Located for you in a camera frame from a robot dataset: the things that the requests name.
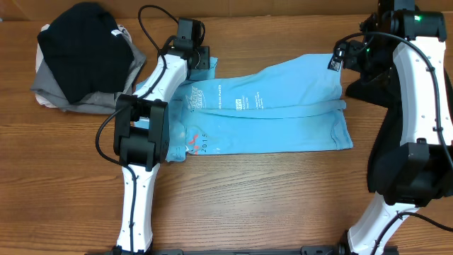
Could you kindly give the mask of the light blue printed t-shirt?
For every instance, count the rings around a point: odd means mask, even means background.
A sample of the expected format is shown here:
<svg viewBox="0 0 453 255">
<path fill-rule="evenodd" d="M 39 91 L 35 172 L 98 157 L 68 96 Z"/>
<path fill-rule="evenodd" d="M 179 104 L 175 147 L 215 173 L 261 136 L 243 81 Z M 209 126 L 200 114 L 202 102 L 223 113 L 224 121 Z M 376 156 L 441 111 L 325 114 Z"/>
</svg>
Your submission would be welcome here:
<svg viewBox="0 0 453 255">
<path fill-rule="evenodd" d="M 248 76 L 219 79 L 217 58 L 169 102 L 166 160 L 187 154 L 314 152 L 353 147 L 340 72 L 330 54 L 306 54 Z"/>
</svg>

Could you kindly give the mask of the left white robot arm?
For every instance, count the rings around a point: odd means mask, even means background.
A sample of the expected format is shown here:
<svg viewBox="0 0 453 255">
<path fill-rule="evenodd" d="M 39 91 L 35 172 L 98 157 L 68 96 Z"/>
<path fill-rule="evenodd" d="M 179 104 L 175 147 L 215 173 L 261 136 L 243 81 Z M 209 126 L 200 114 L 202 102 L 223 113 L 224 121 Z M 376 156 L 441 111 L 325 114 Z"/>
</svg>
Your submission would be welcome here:
<svg viewBox="0 0 453 255">
<path fill-rule="evenodd" d="M 132 95 L 117 100 L 114 153 L 125 191 L 122 227 L 114 254 L 150 254 L 154 184 L 170 145 L 168 103 L 196 69 L 208 69 L 210 49 L 202 44 L 205 25 L 180 18 L 177 33 L 159 51 L 154 71 Z"/>
</svg>

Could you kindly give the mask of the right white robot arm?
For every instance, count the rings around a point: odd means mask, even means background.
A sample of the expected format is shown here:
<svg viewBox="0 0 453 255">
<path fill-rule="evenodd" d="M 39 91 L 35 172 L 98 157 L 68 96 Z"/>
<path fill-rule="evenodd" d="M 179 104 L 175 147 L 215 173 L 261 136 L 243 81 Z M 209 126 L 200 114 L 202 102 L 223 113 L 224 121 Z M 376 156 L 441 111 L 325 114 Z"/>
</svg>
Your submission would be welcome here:
<svg viewBox="0 0 453 255">
<path fill-rule="evenodd" d="M 380 0 L 358 33 L 340 39 L 328 68 L 360 78 L 346 95 L 385 107 L 370 152 L 362 217 L 320 254 L 396 254 L 389 240 L 430 201 L 452 194 L 452 84 L 445 17 L 414 1 Z"/>
</svg>

